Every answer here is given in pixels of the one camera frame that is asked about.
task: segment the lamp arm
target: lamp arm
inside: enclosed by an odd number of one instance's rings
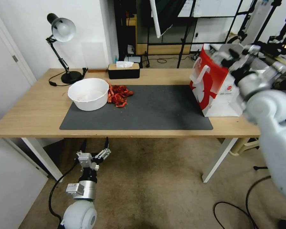
[[[61,65],[64,67],[64,69],[66,70],[67,74],[70,74],[69,72],[69,66],[67,65],[67,63],[64,61],[64,59],[62,59],[59,54],[57,53],[56,49],[53,46],[53,43],[56,41],[54,38],[52,38],[53,35],[49,36],[48,38],[46,38],[46,41],[48,42],[48,44],[51,46],[51,48],[53,49],[54,53],[56,54],[59,62],[61,63]]]

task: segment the black tissue box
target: black tissue box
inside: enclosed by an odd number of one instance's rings
[[[108,66],[109,79],[137,79],[140,77],[140,67],[138,63],[134,63],[132,67],[117,68],[115,64]]]

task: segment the door hinge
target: door hinge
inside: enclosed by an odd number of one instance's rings
[[[14,59],[14,61],[17,63],[18,62],[18,59],[15,55],[12,56],[12,58]]]

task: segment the red shredded object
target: red shredded object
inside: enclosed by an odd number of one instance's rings
[[[109,84],[108,103],[114,103],[116,107],[124,107],[127,104],[127,97],[132,96],[133,92],[129,91],[125,85]]]

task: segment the tissue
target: tissue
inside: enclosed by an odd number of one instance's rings
[[[117,68],[125,68],[125,67],[132,67],[133,62],[129,61],[117,61]]]

